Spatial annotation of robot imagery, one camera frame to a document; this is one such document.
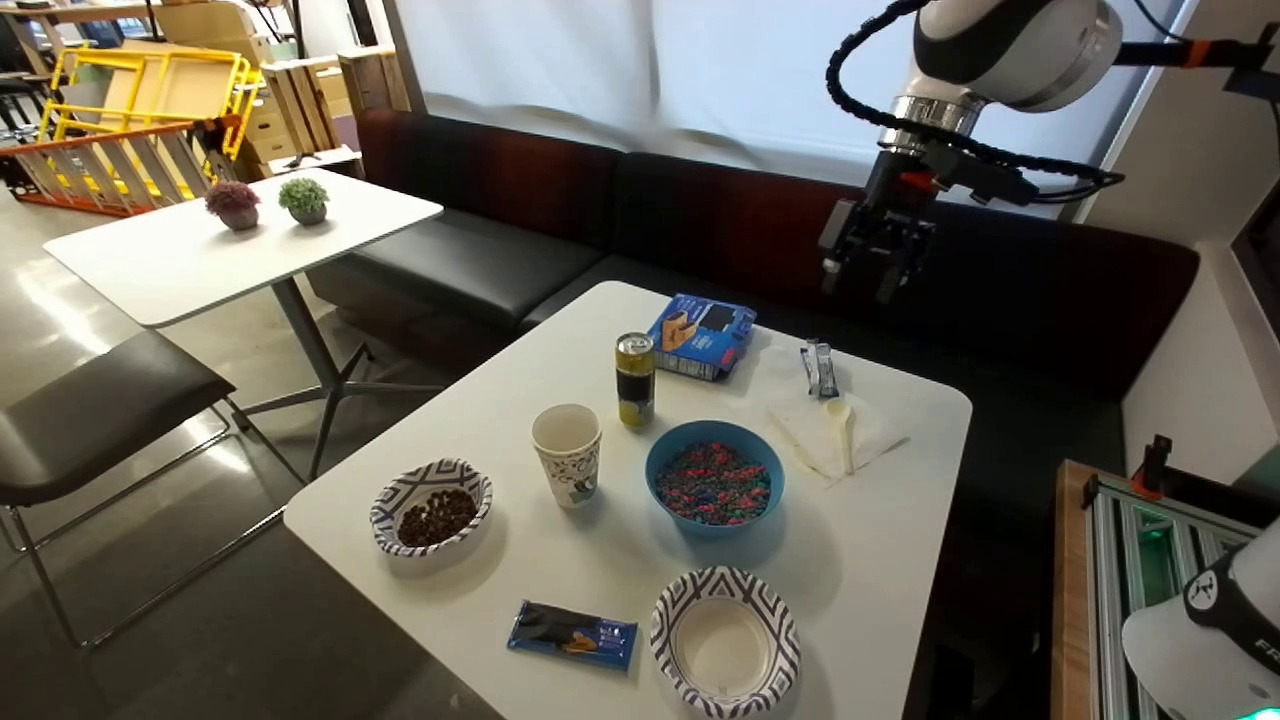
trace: bowl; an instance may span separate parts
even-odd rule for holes
[[[667,428],[645,458],[650,498],[683,535],[741,535],[777,512],[782,463],[749,428],[693,421]]]
[[[683,713],[709,720],[772,717],[799,681],[793,607],[741,569],[683,571],[650,607],[647,650]]]
[[[437,458],[388,483],[367,519],[392,571],[459,561],[485,531],[492,483],[462,458]]]

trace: blue snack package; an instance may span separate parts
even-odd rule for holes
[[[584,663],[599,663],[612,673],[631,669],[636,622],[617,622],[605,614],[584,614],[550,604],[519,604],[506,646],[566,654]]]
[[[723,381],[749,350],[754,310],[744,304],[675,290],[647,327],[664,373]]]

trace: gray floor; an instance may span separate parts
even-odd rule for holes
[[[38,252],[44,238],[89,222],[98,218],[11,202],[0,187],[0,405],[137,333],[128,314]],[[337,356],[349,356],[363,340],[321,298],[312,298],[312,310]],[[299,344],[269,290],[163,333],[224,373],[240,388],[240,405],[312,382]],[[432,373],[392,349],[376,349],[376,364],[363,374],[423,388],[449,382],[449,373]],[[337,463],[415,405],[342,398],[323,463]],[[305,468],[321,411],[289,406],[257,421]],[[213,417],[187,425],[115,468],[109,483],[143,475],[157,458],[213,428]],[[163,583],[187,556],[246,528],[289,498],[293,489],[257,445],[221,445],[221,452],[147,483],[128,502],[47,545],[72,614],[82,628],[112,620],[137,593],[157,587],[157,580]],[[92,493],[74,497],[74,502],[38,508],[31,522],[57,528],[89,498]],[[61,638],[31,565],[0,545],[0,717],[472,720],[492,713],[274,522],[92,654]]]

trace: white paper plate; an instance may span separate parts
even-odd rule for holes
[[[477,498],[472,522],[443,535],[440,545],[404,545],[399,538],[404,512],[423,502],[432,493],[466,493]],[[492,508],[489,475],[479,475],[462,458],[437,458],[437,463],[411,468],[397,483],[388,483],[376,497],[367,519],[372,519],[372,538],[382,548],[382,561],[397,571],[423,571],[423,569],[440,569],[440,565],[462,556],[462,548],[472,548],[479,538],[479,531],[489,522],[489,508]]]
[[[647,646],[681,703],[713,720],[762,717],[799,681],[793,607],[735,569],[683,571],[656,599]]]

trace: can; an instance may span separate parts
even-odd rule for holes
[[[617,417],[626,428],[650,421],[656,349],[647,333],[625,333],[617,340]]]

